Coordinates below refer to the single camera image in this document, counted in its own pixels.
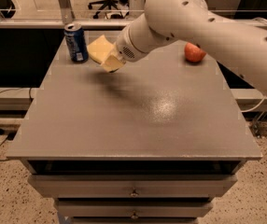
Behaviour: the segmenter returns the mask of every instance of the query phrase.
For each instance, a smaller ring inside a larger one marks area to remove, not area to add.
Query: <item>white cable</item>
[[[256,20],[256,21],[262,21],[262,22],[267,23],[267,20],[264,19],[264,18],[255,18],[254,20]],[[246,109],[246,110],[241,110],[241,112],[242,112],[242,113],[246,113],[246,112],[251,112],[251,111],[255,110],[255,109],[258,108],[260,105],[262,105],[262,103],[265,101],[265,98],[266,98],[265,95],[263,95],[263,98],[260,100],[260,102],[259,102],[257,105],[255,105],[255,106],[252,107],[252,108]]]

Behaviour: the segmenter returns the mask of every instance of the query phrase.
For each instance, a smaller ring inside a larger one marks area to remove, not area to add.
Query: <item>yellow sponge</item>
[[[114,45],[106,40],[105,35],[99,36],[96,40],[87,46],[90,58],[97,63],[105,61],[108,53],[114,48]]]

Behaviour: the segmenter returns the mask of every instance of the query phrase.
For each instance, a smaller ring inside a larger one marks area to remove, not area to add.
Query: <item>speckled floor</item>
[[[267,120],[257,139],[263,159],[249,161],[238,182],[221,198],[200,224],[267,224]],[[1,147],[1,158],[10,142]],[[0,162],[0,223],[59,223],[52,199],[43,199],[27,184],[28,171],[18,161]]]

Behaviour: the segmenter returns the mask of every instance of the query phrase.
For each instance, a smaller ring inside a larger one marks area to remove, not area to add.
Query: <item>red apple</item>
[[[199,49],[197,46],[191,44],[190,42],[188,42],[186,47],[184,48],[184,53],[186,59],[192,63],[200,62],[206,55],[205,51]]]

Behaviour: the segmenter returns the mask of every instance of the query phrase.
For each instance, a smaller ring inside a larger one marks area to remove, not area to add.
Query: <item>soda can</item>
[[[85,42],[84,29],[78,23],[70,23],[65,25],[64,35],[71,60],[77,63],[85,63],[89,55]]]

